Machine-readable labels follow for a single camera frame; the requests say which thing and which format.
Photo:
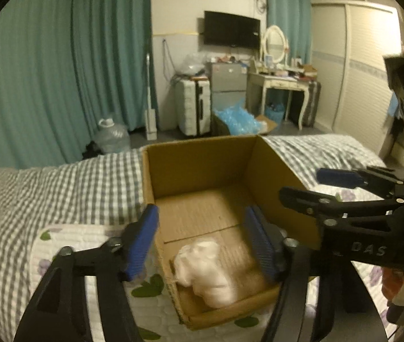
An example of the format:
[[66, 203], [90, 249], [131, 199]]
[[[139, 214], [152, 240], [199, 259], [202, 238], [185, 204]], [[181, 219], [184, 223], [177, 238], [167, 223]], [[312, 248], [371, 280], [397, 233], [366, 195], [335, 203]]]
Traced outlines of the cream cloth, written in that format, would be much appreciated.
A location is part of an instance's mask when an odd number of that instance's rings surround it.
[[238, 301], [232, 278], [219, 261], [221, 247], [213, 238], [197, 239], [184, 245], [174, 258], [175, 280], [191, 287], [211, 308], [219, 309]]

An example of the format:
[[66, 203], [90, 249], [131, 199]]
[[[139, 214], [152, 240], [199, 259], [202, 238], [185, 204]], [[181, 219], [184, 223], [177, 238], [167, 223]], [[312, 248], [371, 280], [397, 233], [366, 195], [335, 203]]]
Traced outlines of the white floral quilt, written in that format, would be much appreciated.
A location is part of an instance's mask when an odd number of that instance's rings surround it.
[[[340, 201], [372, 201], [380, 197], [362, 188], [345, 189], [319, 184], [311, 190], [334, 195]], [[37, 288], [54, 256], [64, 246], [75, 251], [99, 247], [109, 237], [117, 236], [122, 228], [108, 225], [49, 225], [38, 232], [29, 255], [31, 294]], [[382, 319], [386, 335], [396, 327], [387, 321], [387, 300], [381, 292], [382, 270], [378, 266], [353, 262], [364, 281]], [[93, 341], [105, 341], [99, 314], [96, 281], [85, 278], [88, 315]], [[316, 311], [316, 296], [319, 279], [308, 285], [307, 312]], [[156, 258], [156, 250], [150, 249], [146, 260], [145, 278], [132, 284], [126, 283], [129, 305], [142, 338], [146, 341], [260, 341], [272, 313], [272, 306], [246, 314], [233, 322], [218, 327], [191, 331], [179, 323], [177, 312], [163, 282], [162, 271]]]

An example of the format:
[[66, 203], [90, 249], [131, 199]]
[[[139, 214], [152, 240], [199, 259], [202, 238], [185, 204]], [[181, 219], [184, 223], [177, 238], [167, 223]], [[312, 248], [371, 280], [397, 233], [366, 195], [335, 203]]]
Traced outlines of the blue basket under table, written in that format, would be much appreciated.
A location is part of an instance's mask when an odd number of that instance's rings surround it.
[[282, 103], [270, 103], [265, 105], [265, 116], [280, 125], [284, 119], [285, 107]]

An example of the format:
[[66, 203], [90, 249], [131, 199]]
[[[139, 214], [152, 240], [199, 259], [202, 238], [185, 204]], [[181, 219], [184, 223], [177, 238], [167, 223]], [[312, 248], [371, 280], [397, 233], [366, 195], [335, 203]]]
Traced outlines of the brown cardboard box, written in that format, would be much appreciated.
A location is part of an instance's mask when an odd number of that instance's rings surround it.
[[[246, 237], [247, 207], [258, 207], [292, 238], [319, 248], [315, 219], [285, 208], [278, 198], [283, 187], [309, 188], [312, 163], [307, 150], [294, 146], [293, 137], [210, 137], [143, 149], [143, 198], [159, 209], [157, 257], [178, 317], [187, 328], [215, 327], [277, 299], [278, 284], [260, 270]], [[177, 252], [206, 238], [220, 244], [221, 266], [238, 294], [236, 303], [221, 309], [207, 306], [174, 278]]]

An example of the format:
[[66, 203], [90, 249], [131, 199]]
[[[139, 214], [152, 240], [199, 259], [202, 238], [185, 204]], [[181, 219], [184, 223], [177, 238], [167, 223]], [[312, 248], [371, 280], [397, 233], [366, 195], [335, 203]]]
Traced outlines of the grey checked bed sheet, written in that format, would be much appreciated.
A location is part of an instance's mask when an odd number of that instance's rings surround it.
[[[319, 168], [385, 167], [374, 152], [338, 134], [265, 137], [306, 188], [316, 187]], [[100, 244], [112, 227], [135, 221], [143, 203], [141, 152], [80, 161], [60, 167], [0, 169], [0, 340], [13, 341], [45, 262], [68, 239], [71, 245]], [[132, 311], [149, 341], [259, 341], [271, 315], [190, 331], [177, 321], [167, 290], [144, 285], [150, 296], [133, 297]]]

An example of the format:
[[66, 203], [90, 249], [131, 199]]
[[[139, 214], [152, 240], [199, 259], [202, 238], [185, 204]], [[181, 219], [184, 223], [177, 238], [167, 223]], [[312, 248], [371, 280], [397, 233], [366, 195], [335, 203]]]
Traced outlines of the white dressing table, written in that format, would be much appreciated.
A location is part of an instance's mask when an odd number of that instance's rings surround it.
[[247, 78], [246, 109], [252, 110], [252, 112], [255, 113], [254, 109], [258, 107], [258, 113], [264, 115], [267, 92], [269, 89], [289, 91], [289, 97], [291, 97], [294, 92], [301, 92], [303, 94], [303, 103], [300, 107], [298, 118], [298, 127], [302, 130], [304, 113], [309, 105], [310, 99], [309, 81], [290, 76], [272, 76], [250, 71]]

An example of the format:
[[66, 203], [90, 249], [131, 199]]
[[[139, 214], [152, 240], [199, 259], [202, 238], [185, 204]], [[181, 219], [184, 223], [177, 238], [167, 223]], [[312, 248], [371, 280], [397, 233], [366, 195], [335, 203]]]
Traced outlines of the white louvered wardrobe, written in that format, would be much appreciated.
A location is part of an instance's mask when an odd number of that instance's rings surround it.
[[384, 58], [401, 52], [393, 7], [353, 0], [312, 4], [312, 65], [321, 92], [315, 125], [384, 157], [393, 117]]

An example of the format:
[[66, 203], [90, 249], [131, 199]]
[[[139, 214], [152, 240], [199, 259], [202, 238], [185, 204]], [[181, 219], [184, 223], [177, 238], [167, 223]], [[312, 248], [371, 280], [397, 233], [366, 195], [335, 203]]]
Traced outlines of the silver mini fridge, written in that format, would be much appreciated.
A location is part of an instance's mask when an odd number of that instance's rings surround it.
[[229, 107], [245, 107], [247, 68], [241, 63], [208, 63], [211, 84], [211, 109], [225, 110]]

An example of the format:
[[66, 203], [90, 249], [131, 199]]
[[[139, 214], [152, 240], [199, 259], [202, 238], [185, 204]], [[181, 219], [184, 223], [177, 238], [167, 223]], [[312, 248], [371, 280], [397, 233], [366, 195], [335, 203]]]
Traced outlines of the white suitcase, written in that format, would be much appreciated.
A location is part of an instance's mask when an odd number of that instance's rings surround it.
[[197, 137], [211, 132], [211, 85], [208, 78], [180, 80], [174, 87], [177, 122], [182, 133]]

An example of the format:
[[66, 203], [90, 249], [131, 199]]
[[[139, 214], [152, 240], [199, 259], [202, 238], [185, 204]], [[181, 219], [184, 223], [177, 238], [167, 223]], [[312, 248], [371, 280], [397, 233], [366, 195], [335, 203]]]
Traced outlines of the white oval vanity mirror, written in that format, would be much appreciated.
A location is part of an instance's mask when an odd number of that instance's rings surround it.
[[269, 26], [265, 30], [261, 41], [261, 55], [268, 68], [287, 65], [289, 42], [278, 26]]

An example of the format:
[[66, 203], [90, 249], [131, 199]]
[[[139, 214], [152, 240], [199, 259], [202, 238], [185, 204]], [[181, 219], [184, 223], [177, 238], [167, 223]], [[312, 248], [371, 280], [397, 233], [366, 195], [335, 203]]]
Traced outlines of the clear water jug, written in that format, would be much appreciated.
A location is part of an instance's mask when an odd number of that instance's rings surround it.
[[99, 130], [93, 141], [103, 154], [117, 154], [129, 151], [130, 137], [124, 124], [115, 123], [112, 118], [101, 119]]

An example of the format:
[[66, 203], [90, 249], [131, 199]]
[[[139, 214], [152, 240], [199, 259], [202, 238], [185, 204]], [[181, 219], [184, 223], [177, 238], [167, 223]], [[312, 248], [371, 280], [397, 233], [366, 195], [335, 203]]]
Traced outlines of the clear plastic bag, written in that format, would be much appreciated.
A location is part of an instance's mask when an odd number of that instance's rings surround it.
[[195, 76], [205, 71], [207, 55], [205, 52], [195, 52], [186, 55], [179, 65], [177, 73], [186, 76]]

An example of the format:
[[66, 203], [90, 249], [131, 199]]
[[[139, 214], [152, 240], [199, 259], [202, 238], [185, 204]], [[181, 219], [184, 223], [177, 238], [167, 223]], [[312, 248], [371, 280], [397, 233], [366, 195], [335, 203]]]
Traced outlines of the narrow teal curtain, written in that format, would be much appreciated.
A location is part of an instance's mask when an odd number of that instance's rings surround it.
[[289, 41], [289, 57], [309, 63], [312, 45], [311, 0], [266, 0], [267, 24], [278, 26]]

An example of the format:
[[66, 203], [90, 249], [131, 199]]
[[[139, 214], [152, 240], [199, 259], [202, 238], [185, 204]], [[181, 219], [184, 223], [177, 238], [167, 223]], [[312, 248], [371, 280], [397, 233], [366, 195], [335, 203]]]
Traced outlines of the large teal curtain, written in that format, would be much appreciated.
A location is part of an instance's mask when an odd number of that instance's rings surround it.
[[98, 123], [145, 124], [151, 0], [10, 0], [0, 12], [0, 168], [81, 159]]

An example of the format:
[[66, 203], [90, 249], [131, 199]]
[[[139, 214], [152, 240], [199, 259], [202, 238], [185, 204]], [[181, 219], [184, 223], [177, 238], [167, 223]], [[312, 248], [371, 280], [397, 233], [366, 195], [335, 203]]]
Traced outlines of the black wall television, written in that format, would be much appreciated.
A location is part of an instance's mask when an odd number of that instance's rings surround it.
[[203, 43], [257, 50], [261, 41], [261, 21], [243, 15], [205, 11]]

